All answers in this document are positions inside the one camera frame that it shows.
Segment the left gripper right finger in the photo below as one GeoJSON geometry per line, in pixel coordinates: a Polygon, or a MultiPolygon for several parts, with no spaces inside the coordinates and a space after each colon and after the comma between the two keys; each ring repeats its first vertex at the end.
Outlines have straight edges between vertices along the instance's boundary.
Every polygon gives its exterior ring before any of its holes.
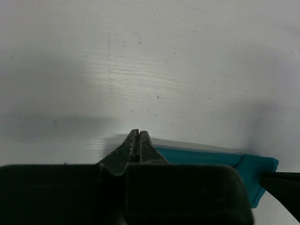
{"type": "Polygon", "coordinates": [[[227,165],[176,165],[139,133],[125,172],[124,219],[130,225],[251,225],[238,172],[227,165]]]}

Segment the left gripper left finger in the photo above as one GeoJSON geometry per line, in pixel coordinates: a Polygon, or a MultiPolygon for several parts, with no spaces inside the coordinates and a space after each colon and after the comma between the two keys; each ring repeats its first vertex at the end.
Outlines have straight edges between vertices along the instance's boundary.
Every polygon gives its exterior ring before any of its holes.
{"type": "Polygon", "coordinates": [[[123,201],[122,174],[139,131],[96,164],[6,165],[0,168],[3,225],[94,225],[123,201]]]}

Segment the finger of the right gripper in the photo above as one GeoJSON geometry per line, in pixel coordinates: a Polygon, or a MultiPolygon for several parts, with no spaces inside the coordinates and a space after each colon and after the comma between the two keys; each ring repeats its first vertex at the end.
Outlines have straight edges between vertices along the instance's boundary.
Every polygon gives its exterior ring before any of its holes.
{"type": "Polygon", "coordinates": [[[299,172],[267,172],[262,175],[259,184],[300,221],[299,172]]]}

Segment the teal cloth napkin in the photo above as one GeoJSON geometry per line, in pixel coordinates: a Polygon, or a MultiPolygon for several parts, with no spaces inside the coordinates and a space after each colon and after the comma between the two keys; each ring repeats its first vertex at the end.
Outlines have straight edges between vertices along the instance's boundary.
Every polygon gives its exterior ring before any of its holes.
{"type": "Polygon", "coordinates": [[[279,161],[273,157],[227,153],[208,150],[178,149],[169,146],[155,148],[172,164],[228,165],[237,170],[247,189],[251,208],[255,209],[265,193],[259,184],[264,173],[275,172],[279,161]]]}

